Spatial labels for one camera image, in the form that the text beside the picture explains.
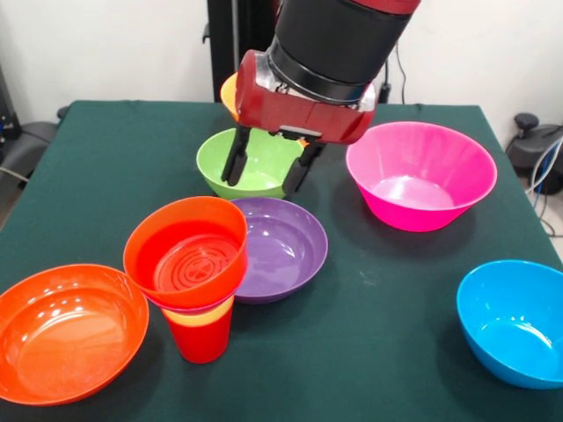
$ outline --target green bowl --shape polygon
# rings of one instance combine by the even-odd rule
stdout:
[[[282,136],[253,129],[246,147],[245,170],[236,186],[221,180],[236,129],[219,132],[207,139],[197,151],[197,167],[213,191],[226,200],[267,196],[282,199],[282,183],[294,160],[303,153],[303,146]]]

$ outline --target table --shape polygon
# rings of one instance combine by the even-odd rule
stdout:
[[[457,321],[457,286],[473,267],[525,258],[561,268],[483,113],[379,106],[374,123],[391,120],[431,121],[479,140],[499,168],[494,191],[445,229],[401,232],[369,213],[344,149],[328,147],[292,199],[329,237],[328,259],[310,285],[282,302],[236,305],[229,349],[206,366],[180,358],[151,305],[141,350],[110,386],[61,407],[1,402],[0,421],[563,420],[562,392],[497,381],[473,358]],[[232,126],[218,104],[73,104],[0,235],[0,288],[69,263],[121,269],[122,248],[143,217],[212,194],[195,152]]]

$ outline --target orange bowl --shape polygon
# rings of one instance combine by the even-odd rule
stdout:
[[[149,305],[129,277],[89,264],[37,273],[0,295],[0,397],[67,404],[109,384],[133,359]]]
[[[157,306],[211,309],[238,289],[248,267],[246,219],[229,200],[177,200],[145,218],[123,252],[123,267]]]

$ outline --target stacked cups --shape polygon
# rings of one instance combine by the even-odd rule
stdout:
[[[211,362],[227,348],[234,294],[248,267],[246,233],[230,201],[193,197],[149,215],[125,246],[125,272],[162,310],[190,362]]]

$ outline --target plastic bowl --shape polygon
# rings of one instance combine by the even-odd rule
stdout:
[[[248,161],[236,186],[221,180],[236,129],[228,129],[207,139],[198,150],[196,162],[209,187],[227,200],[249,197],[283,198],[282,184],[295,159],[303,153],[299,142],[253,129],[246,148]]]
[[[238,113],[235,107],[235,97],[237,96],[237,74],[229,76],[221,86],[221,101],[227,107],[232,118],[237,121]]]
[[[274,198],[246,198],[233,203],[248,223],[249,264],[237,302],[264,304],[295,293],[323,266],[328,239],[313,214]]]
[[[468,273],[457,291],[464,335],[499,379],[527,389],[563,386],[563,273],[494,261]]]
[[[394,122],[372,127],[346,154],[371,212],[396,229],[441,229],[483,200],[497,169],[488,152],[448,127]]]
[[[149,305],[127,275],[96,265],[37,273],[0,296],[0,397],[27,405],[75,402],[134,358]]]
[[[248,266],[246,220],[221,198],[177,200],[145,218],[123,252],[125,272],[157,306],[203,312],[232,296]]]

